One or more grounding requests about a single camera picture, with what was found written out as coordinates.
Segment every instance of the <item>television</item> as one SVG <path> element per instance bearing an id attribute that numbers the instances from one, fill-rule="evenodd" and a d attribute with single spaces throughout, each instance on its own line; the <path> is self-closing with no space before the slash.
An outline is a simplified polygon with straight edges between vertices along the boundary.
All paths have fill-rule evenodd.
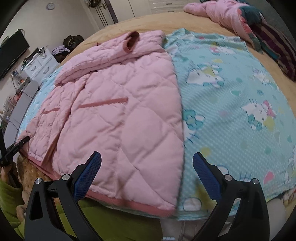
<path id="1" fill-rule="evenodd" d="M 29 47 L 21 30 L 4 41 L 0 46 L 0 81 Z"/>

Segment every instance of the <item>green cloth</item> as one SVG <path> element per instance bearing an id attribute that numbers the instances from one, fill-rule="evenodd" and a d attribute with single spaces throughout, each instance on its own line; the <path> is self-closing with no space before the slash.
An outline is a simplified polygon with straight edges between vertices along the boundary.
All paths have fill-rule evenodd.
<path id="1" fill-rule="evenodd" d="M 0 179 L 0 207 L 12 227 L 24 239 L 25 222 L 20 223 L 15 208 L 23 205 L 22 189 L 13 188 Z M 84 215 L 104 241 L 160 241 L 162 230 L 158 219 L 137 216 L 104 207 L 91 199 L 78 202 Z M 58 214 L 68 234 L 75 236 L 61 205 Z"/>

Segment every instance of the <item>jacket sleeve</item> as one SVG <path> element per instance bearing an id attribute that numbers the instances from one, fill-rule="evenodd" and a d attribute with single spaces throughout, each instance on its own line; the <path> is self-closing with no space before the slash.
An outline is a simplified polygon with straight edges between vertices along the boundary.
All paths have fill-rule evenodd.
<path id="1" fill-rule="evenodd" d="M 0 178 L 0 208 L 13 228 L 20 225 L 16 207 L 23 204 L 22 188 L 14 188 Z"/>
<path id="2" fill-rule="evenodd" d="M 189 4 L 185 5 L 184 11 L 188 12 L 188 13 L 191 13 L 193 15 L 208 18 L 209 16 L 208 16 L 207 11 L 206 11 L 206 6 L 210 2 L 213 2 L 213 1 L 207 1 L 207 2 L 204 2 L 204 3 L 196 3 L 196 2 L 189 3 Z"/>

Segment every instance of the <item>light blue blanket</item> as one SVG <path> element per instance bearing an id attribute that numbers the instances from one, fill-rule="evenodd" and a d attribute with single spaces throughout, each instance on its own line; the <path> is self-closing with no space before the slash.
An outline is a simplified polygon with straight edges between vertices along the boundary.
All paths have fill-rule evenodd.
<path id="1" fill-rule="evenodd" d="M 295 117 L 245 42 L 179 29 L 164 48 L 183 106 L 185 164 L 176 218 L 203 218 L 215 206 L 193 168 L 196 152 L 236 180 L 259 179 L 267 201 L 295 186 Z"/>
<path id="2" fill-rule="evenodd" d="M 41 107 L 42 102 L 48 95 L 50 91 L 54 88 L 54 80 L 62 67 L 56 69 L 49 77 L 42 80 L 42 86 L 38 91 L 37 95 L 34 97 L 32 103 L 30 104 L 22 123 L 20 124 L 19 128 L 19 135 L 26 129 L 28 123 L 33 119 L 33 117 L 37 114 L 38 110 Z"/>

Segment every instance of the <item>blue gripper pad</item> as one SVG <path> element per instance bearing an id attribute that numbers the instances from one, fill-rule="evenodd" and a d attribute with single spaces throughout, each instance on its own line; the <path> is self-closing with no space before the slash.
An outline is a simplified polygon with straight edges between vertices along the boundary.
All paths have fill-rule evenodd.
<path id="1" fill-rule="evenodd" d="M 198 153 L 195 153 L 193 156 L 193 167 L 210 198 L 219 201 L 222 197 L 220 183 Z"/>
<path id="2" fill-rule="evenodd" d="M 101 155 L 97 152 L 74 184 L 73 197 L 76 202 L 85 197 L 91 183 L 101 167 L 101 163 Z"/>

